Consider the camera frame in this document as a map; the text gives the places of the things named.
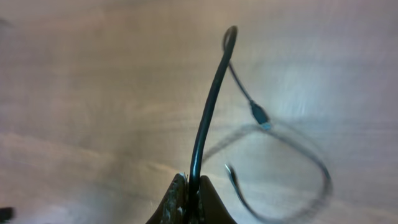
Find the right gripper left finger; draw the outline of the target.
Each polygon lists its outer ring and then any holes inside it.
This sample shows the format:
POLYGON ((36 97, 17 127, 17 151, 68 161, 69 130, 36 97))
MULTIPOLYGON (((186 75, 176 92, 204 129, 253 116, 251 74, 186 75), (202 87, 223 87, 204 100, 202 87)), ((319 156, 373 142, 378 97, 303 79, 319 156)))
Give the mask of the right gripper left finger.
POLYGON ((183 224, 187 199, 187 178, 178 173, 174 176, 159 206, 146 224, 183 224))

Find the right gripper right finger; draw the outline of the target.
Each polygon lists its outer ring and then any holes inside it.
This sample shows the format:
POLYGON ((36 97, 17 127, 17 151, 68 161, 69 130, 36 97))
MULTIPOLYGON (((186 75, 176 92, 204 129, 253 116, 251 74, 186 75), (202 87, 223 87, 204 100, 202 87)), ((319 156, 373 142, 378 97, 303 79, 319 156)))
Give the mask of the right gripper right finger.
POLYGON ((200 199, 206 224, 236 224, 227 211, 209 177, 200 177, 200 199))

